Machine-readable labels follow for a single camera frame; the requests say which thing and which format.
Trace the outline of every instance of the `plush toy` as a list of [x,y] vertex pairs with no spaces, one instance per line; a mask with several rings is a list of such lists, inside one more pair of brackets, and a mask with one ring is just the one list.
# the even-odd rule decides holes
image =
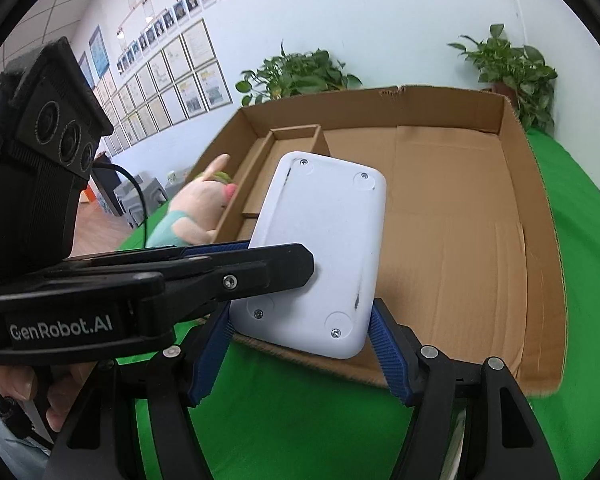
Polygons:
[[183,187],[147,241],[147,247],[209,244],[237,186],[222,172],[229,162],[226,153]]

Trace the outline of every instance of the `human hand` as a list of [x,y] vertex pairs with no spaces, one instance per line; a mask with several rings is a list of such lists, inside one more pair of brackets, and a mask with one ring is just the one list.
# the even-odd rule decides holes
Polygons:
[[[86,382],[95,363],[73,364],[69,374],[49,386],[49,409],[46,420],[54,431],[60,431],[69,410]],[[32,400],[38,391],[38,378],[29,366],[0,366],[0,394],[16,400]]]

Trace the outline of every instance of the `teal plush clothing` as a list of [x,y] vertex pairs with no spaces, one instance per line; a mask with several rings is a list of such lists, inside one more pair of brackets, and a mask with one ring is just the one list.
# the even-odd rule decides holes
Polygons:
[[171,229],[176,220],[189,218],[184,211],[169,211],[162,221],[155,227],[146,242],[147,247],[166,247],[175,245],[177,247],[186,247],[191,244],[176,236]]

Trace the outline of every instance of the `ceiling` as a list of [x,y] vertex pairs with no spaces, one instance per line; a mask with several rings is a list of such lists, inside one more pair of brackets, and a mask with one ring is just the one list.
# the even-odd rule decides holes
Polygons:
[[11,59],[66,36],[74,37],[91,0],[38,0],[0,47],[0,72]]

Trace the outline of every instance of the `large cardboard tray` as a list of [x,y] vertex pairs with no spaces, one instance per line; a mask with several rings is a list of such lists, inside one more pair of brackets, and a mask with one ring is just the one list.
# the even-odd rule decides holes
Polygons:
[[[293,150],[330,154],[384,174],[376,296],[399,323],[452,358],[481,363],[502,357],[528,394],[558,389],[566,350],[560,255],[536,160],[505,98],[413,86],[241,108],[190,174],[221,153],[232,157],[227,171],[238,191],[216,242],[250,236],[277,161]],[[237,338],[386,386],[368,342],[359,355],[336,360]]]

